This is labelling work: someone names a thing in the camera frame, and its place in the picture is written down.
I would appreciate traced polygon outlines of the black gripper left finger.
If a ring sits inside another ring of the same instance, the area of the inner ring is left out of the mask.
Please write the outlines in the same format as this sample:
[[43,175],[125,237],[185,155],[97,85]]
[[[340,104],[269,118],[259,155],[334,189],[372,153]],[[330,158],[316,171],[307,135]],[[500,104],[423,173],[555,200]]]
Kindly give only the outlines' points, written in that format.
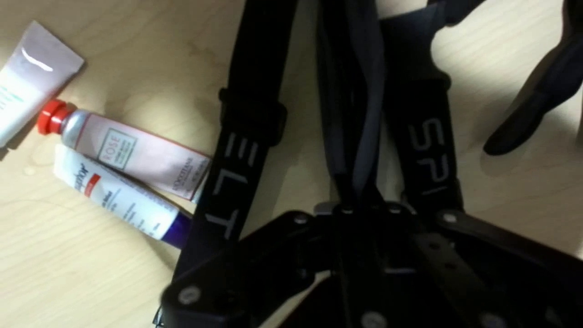
[[287,211],[163,293],[165,328],[259,328],[287,300],[309,291],[278,328],[341,324],[338,278],[316,284],[336,264],[340,217]]

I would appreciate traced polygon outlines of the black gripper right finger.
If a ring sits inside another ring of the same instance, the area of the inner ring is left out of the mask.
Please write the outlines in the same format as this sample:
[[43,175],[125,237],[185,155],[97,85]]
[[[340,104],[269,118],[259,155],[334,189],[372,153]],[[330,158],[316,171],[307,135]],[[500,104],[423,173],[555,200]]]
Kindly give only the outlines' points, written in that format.
[[465,211],[423,213],[422,328],[583,328],[583,260]]

